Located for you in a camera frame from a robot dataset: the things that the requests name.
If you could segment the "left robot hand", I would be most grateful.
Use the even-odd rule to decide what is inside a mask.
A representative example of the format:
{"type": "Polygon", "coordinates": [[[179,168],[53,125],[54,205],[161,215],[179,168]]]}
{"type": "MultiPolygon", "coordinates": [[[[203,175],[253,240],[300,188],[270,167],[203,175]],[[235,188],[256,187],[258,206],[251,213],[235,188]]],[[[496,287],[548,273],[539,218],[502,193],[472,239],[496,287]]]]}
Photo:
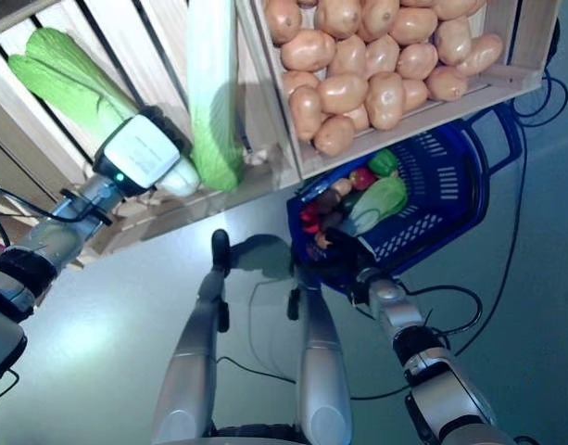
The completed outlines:
{"type": "Polygon", "coordinates": [[[158,107],[146,107],[122,123],[95,155],[94,172],[113,181],[124,197],[154,187],[188,197],[201,180],[188,158],[191,148],[158,107]]]}

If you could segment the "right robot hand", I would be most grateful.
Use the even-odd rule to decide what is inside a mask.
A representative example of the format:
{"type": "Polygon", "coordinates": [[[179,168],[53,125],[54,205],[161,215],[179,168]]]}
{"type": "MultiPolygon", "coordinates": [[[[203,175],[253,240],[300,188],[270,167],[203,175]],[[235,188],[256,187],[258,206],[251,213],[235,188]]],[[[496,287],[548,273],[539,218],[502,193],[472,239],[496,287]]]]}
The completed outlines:
{"type": "Polygon", "coordinates": [[[325,240],[333,266],[353,282],[366,282],[381,273],[373,254],[356,237],[328,228],[325,240]]]}

